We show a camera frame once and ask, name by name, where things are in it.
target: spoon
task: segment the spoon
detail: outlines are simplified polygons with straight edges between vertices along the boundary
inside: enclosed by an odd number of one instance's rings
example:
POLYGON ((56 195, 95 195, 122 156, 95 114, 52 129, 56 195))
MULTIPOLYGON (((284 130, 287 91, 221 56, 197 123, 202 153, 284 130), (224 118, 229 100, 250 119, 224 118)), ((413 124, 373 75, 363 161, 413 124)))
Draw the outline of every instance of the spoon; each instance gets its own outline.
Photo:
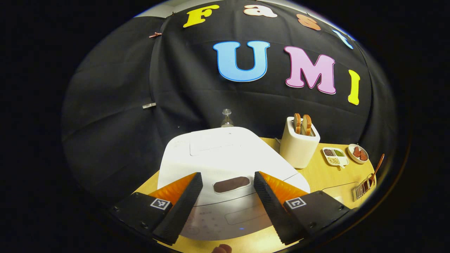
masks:
POLYGON ((375 169, 375 172, 373 173, 373 175, 369 178, 369 183, 370 185, 372 185, 372 181, 374 180, 375 174, 377 173, 378 169, 381 166, 381 163, 383 162, 384 159, 384 153, 381 155, 380 161, 378 162, 377 168, 375 169))

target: letter f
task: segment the letter f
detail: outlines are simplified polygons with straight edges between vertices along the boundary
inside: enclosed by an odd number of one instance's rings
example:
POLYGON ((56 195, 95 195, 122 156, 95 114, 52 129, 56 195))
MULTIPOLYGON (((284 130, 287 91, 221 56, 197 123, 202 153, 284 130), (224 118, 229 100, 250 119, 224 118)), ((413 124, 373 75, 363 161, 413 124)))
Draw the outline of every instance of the letter f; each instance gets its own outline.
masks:
POLYGON ((183 25, 183 27, 190 27, 205 22, 205 19, 202 18, 202 16, 209 17, 212 14, 211 9, 218 9, 218 8, 219 8, 218 5, 210 5, 207 7, 202 7, 199 9, 189 11, 187 13, 189 15, 188 21, 186 24, 183 25))

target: small white bowl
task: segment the small white bowl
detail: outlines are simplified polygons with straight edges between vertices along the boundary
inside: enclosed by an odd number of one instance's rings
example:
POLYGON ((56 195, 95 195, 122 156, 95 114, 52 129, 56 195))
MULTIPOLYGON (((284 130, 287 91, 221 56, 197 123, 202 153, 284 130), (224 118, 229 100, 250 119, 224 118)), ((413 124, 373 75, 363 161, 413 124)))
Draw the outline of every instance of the small white bowl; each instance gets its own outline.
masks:
POLYGON ((364 148, 361 148, 361 146, 358 146, 358 145, 356 145, 356 144, 350 144, 350 145, 348 145, 347 153, 348 153, 348 155, 350 155, 350 157, 351 157, 355 162, 360 163, 360 164, 366 163, 366 162, 369 160, 369 154, 367 154, 367 151, 365 151, 364 148), (366 160, 366 161, 361 161, 361 159, 359 159, 358 157, 356 157, 356 156, 353 155, 353 152, 355 151, 355 148, 356 148, 356 147, 360 148, 360 150, 363 150, 364 153, 367 155, 367 160, 366 160))

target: wooden tabletop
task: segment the wooden tabletop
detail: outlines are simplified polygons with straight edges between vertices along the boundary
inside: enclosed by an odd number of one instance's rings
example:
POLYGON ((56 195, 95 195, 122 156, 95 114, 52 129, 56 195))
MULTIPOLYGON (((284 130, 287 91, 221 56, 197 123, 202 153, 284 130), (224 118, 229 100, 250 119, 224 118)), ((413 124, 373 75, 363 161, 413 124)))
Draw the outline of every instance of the wooden tabletop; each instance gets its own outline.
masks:
MULTIPOLYGON (((279 152, 279 143, 275 139, 261 138, 275 151, 279 152)), ((364 164, 358 164, 351 159, 347 153, 348 145, 319 143, 316 151, 312 156, 308 166, 304 169, 297 169, 310 185, 311 192, 323 190, 337 200, 343 202, 348 208, 360 206, 373 192, 371 189, 362 198, 353 201, 351 189, 357 186, 362 180, 367 178, 370 173, 374 172, 374 168, 370 161, 364 164), (344 168, 339 166, 330 166, 322 153, 322 148, 339 148, 345 152, 349 160, 349 164, 344 168)), ((135 192, 150 194, 157 190, 159 171, 141 185, 135 192)), ((258 232, 241 236, 233 239, 216 240, 216 241, 200 241, 179 236, 178 240, 172 246, 163 244, 169 248, 185 253, 211 253, 211 251, 219 246, 219 244, 228 244, 236 253, 271 253, 282 250, 291 245, 284 245, 280 242, 278 235, 273 226, 260 230, 258 232)))

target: finger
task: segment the finger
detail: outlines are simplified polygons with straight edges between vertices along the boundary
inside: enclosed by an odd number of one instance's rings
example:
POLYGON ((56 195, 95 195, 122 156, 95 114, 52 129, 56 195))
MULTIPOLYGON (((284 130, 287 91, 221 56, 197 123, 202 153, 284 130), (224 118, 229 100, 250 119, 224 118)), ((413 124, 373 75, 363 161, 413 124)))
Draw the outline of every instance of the finger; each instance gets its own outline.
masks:
POLYGON ((226 251, 226 253, 231 253, 231 247, 229 245, 221 244, 219 245, 219 247, 223 248, 226 251))
POLYGON ((228 253, 228 252, 223 248, 215 247, 211 253, 228 253))

